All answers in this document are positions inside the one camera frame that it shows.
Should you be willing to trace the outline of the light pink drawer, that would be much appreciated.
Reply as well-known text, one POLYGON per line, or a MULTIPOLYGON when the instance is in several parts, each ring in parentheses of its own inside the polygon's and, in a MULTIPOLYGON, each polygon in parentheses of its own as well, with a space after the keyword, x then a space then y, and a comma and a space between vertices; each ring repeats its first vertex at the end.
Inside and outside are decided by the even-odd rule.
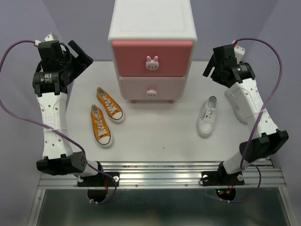
POLYGON ((120 77, 119 88, 126 100, 178 100, 185 77, 120 77))

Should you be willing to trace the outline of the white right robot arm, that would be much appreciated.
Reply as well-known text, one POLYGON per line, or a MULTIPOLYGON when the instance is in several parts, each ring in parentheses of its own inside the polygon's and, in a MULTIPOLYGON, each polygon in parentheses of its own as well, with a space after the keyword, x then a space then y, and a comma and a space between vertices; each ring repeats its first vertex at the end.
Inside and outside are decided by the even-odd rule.
POLYGON ((221 162, 216 171, 203 171, 202 186, 244 185, 242 171, 253 162, 275 154, 288 140, 270 117, 257 89, 255 74, 249 63, 240 62, 243 50, 232 44, 213 49, 203 76, 227 87, 228 101, 241 113, 250 130, 250 141, 239 145, 239 150, 221 162))

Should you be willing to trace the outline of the orange sneaker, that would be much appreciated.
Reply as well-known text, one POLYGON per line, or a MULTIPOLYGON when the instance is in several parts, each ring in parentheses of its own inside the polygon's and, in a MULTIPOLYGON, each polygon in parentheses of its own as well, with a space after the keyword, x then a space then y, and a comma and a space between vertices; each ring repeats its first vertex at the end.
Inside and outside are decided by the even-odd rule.
POLYGON ((112 133, 104 119, 103 113, 96 105, 91 105, 91 122, 97 143, 102 148, 109 148, 113 144, 112 133))
POLYGON ((96 97, 114 123, 122 123, 124 121, 125 114, 122 108, 104 89, 98 87, 96 89, 96 97))

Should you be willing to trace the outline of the white sneaker one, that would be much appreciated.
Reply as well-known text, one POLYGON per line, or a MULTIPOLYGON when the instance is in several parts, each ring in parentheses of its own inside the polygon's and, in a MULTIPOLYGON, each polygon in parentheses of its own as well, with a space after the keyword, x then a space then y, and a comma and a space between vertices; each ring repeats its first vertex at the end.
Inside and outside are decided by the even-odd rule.
POLYGON ((214 129, 216 117, 217 98, 210 96, 202 105, 200 114, 197 120, 197 133, 202 138, 208 138, 214 129))
POLYGON ((243 124, 247 124, 247 119, 246 119, 246 110, 245 106, 241 105, 236 96, 231 92, 230 89, 227 89, 224 92, 224 95, 228 102, 232 106, 232 110, 236 118, 243 124))

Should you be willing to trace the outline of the dark pink drawer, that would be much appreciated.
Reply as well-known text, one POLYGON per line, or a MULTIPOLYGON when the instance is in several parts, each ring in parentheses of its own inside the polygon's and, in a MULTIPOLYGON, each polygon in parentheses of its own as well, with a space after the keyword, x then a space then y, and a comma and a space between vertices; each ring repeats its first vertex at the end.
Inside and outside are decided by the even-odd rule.
POLYGON ((112 50, 121 77, 183 77, 193 42, 187 40, 115 40, 112 50))

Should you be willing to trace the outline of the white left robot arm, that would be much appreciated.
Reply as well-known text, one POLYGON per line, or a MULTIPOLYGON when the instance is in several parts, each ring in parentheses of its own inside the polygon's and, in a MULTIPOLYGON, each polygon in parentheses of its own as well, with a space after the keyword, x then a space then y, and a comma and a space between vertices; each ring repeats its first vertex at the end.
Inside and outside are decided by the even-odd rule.
POLYGON ((44 150, 42 159, 36 163, 37 169, 52 176, 88 177, 93 185, 101 185, 113 176, 105 173, 100 163, 88 161, 84 150, 72 150, 75 142, 68 138, 66 122, 68 85, 93 63, 93 59, 73 40, 67 45, 50 40, 36 46, 41 61, 32 85, 40 105, 44 133, 44 150))

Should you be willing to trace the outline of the orange sneaker front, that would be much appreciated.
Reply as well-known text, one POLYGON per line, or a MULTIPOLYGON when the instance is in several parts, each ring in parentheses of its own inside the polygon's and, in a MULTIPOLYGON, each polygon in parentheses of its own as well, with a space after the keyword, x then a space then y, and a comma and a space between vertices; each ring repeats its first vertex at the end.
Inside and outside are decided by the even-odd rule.
POLYGON ((103 113, 96 105, 91 105, 91 122, 97 143, 102 148, 109 148, 113 144, 112 133, 104 119, 103 113))

